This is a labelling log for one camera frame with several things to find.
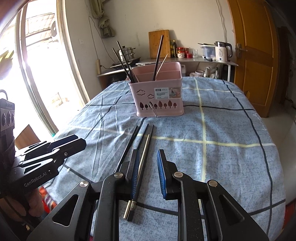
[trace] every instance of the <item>electric kettle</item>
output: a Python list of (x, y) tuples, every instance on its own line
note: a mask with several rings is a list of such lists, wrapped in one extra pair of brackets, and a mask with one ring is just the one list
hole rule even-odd
[(216, 61), (228, 62), (228, 59), (232, 57), (232, 45), (224, 42), (216, 42), (215, 45)]

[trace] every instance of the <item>chopstick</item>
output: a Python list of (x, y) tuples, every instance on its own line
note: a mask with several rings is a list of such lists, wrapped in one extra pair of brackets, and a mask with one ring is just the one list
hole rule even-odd
[(123, 163), (123, 161), (124, 161), (128, 151), (129, 151), (131, 145), (133, 144), (133, 141), (135, 140), (139, 130), (140, 130), (140, 127), (136, 126), (136, 128), (133, 131), (133, 134), (132, 134), (131, 138), (128, 141), (128, 144), (127, 144), (126, 148), (124, 149), (124, 152), (123, 152), (123, 154), (122, 154), (122, 156), (121, 156), (121, 158), (119, 160), (119, 163), (117, 164), (117, 167), (114, 170), (114, 173), (119, 172), (120, 166)]
[(156, 71), (157, 71), (157, 67), (158, 67), (158, 61), (159, 61), (159, 57), (160, 57), (160, 52), (161, 52), (161, 47), (163, 45), (163, 35), (160, 38), (160, 43), (159, 43), (159, 48), (158, 48), (158, 53), (157, 53), (157, 57), (156, 57), (156, 63), (155, 63), (155, 68), (154, 68), (154, 73), (153, 73), (153, 81), (155, 81), (156, 78)]
[(144, 175), (144, 168), (145, 168), (145, 165), (146, 165), (148, 150), (149, 150), (149, 147), (150, 147), (150, 141), (151, 141), (151, 137), (152, 137), (153, 127), (154, 127), (154, 125), (152, 125), (150, 134), (148, 134), (148, 137), (147, 137), (147, 140), (146, 140), (146, 143), (145, 143), (145, 147), (144, 147), (144, 150), (143, 150), (143, 154), (142, 154), (142, 157), (141, 157), (142, 165), (140, 163), (139, 174), (138, 174), (138, 182), (137, 182), (137, 186), (136, 186), (136, 193), (135, 193), (135, 196), (134, 196), (133, 200), (131, 201), (130, 210), (128, 212), (128, 217), (127, 217), (128, 222), (131, 222), (132, 219), (133, 219), (133, 214), (135, 212), (136, 204), (137, 204), (137, 201), (138, 201), (140, 187), (141, 187), (141, 183), (142, 183), (143, 175)]
[(139, 142), (139, 144), (138, 144), (137, 150), (140, 150), (140, 146), (141, 146), (141, 144), (142, 144), (142, 141), (143, 141), (143, 139), (144, 139), (144, 136), (145, 136), (146, 130), (148, 129), (148, 126), (149, 126), (149, 124), (147, 124), (147, 126), (146, 126), (146, 128), (145, 128), (145, 130), (144, 130), (144, 133), (143, 133), (143, 135), (142, 135), (142, 137), (141, 137), (141, 140), (140, 140), (140, 142)]
[(115, 55), (116, 55), (116, 57), (117, 57), (118, 61), (120, 62), (121, 66), (123, 67), (123, 69), (124, 69), (124, 71), (125, 71), (126, 75), (127, 75), (127, 76), (128, 76), (128, 78), (130, 79), (130, 81), (131, 81), (132, 83), (134, 83), (134, 80), (131, 78), (130, 74), (127, 72), (126, 68), (124, 67), (124, 65), (123, 65), (123, 63), (122, 63), (122, 61), (121, 61), (121, 59), (118, 57), (118, 55), (117, 55), (117, 53), (116, 53), (115, 49), (114, 49), (114, 48), (112, 48), (112, 50), (113, 50), (113, 52), (115, 53)]
[(168, 56), (168, 55), (166, 55), (166, 57), (164, 58), (163, 62), (161, 63), (161, 65), (160, 65), (160, 67), (159, 67), (159, 69), (158, 69), (158, 71), (157, 71), (157, 73), (156, 73), (155, 80), (156, 80), (156, 78), (157, 78), (157, 76), (158, 76), (158, 73), (159, 73), (159, 71), (160, 71), (160, 69), (161, 69), (163, 63), (165, 62), (165, 59), (167, 58), (167, 56)]
[(126, 60), (126, 57), (125, 57), (125, 55), (124, 55), (124, 53), (123, 53), (123, 51), (122, 51), (122, 48), (121, 48), (121, 46), (120, 46), (120, 44), (119, 44), (118, 41), (117, 41), (117, 44), (118, 44), (118, 47), (119, 47), (119, 49), (120, 49), (120, 51), (121, 51), (122, 57), (123, 57), (123, 59), (124, 59), (124, 61), (125, 61), (125, 63), (126, 63), (126, 66), (127, 66), (128, 70), (129, 70), (131, 76), (133, 77), (133, 82), (136, 83), (136, 82), (137, 82), (137, 78), (135, 77), (133, 71), (131, 70), (131, 67), (130, 67), (130, 65), (128, 64), (128, 61)]
[(154, 112), (156, 118), (158, 118), (158, 115), (156, 114), (156, 111), (154, 110), (154, 107), (153, 107), (153, 104), (151, 103), (151, 101), (149, 102), (149, 106), (150, 106), (150, 108), (153, 110), (153, 112)]
[[(137, 147), (137, 150), (139, 151), (140, 150), (140, 146), (141, 146), (141, 143), (142, 143), (142, 141), (143, 141), (143, 139), (144, 139), (144, 136), (145, 136), (145, 133), (146, 133), (146, 130), (148, 129), (148, 126), (149, 126), (149, 124), (147, 124), (147, 126), (146, 126), (146, 128), (145, 128), (145, 130), (144, 130), (144, 133), (143, 133), (143, 135), (142, 135), (142, 137), (141, 137), (141, 140), (140, 140), (140, 142), (139, 142), (139, 144), (138, 144), (138, 147)], [(125, 212), (124, 212), (124, 215), (123, 215), (123, 218), (124, 219), (127, 219), (128, 218), (128, 213), (129, 213), (129, 210), (130, 210), (130, 207), (131, 207), (131, 203), (132, 203), (132, 200), (129, 200), (128, 201), (128, 204), (127, 204), (127, 206), (126, 206), (126, 210), (125, 210)]]

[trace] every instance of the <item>basket label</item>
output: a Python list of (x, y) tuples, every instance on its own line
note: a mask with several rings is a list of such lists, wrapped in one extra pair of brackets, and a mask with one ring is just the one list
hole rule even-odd
[(181, 87), (154, 88), (155, 99), (181, 98)]
[(154, 88), (155, 99), (169, 99), (168, 88)]

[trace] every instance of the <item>plaid tablecloth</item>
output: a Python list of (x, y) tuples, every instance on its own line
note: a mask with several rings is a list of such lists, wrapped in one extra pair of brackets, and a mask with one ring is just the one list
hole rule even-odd
[(128, 82), (110, 85), (55, 136), (76, 134), (87, 147), (67, 158), (44, 187), (60, 202), (81, 180), (103, 180), (115, 169), (135, 125), (141, 130), (133, 148), (146, 124), (154, 124), (132, 223), (122, 219), (126, 202), (120, 202), (120, 240), (177, 240), (177, 201), (162, 198), (158, 149), (193, 179), (217, 180), (274, 240), (284, 221), (284, 178), (263, 121), (239, 88), (222, 80), (185, 77), (182, 98), (182, 116), (140, 118)]

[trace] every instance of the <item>pink basket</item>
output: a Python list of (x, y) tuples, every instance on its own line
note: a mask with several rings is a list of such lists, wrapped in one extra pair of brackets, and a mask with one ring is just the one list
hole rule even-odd
[(129, 86), (137, 108), (137, 116), (155, 116), (149, 102), (154, 106), (158, 116), (182, 115), (184, 109), (180, 63), (164, 63), (156, 80), (151, 81), (154, 67), (155, 65), (151, 64), (133, 69), (139, 82), (129, 83)]

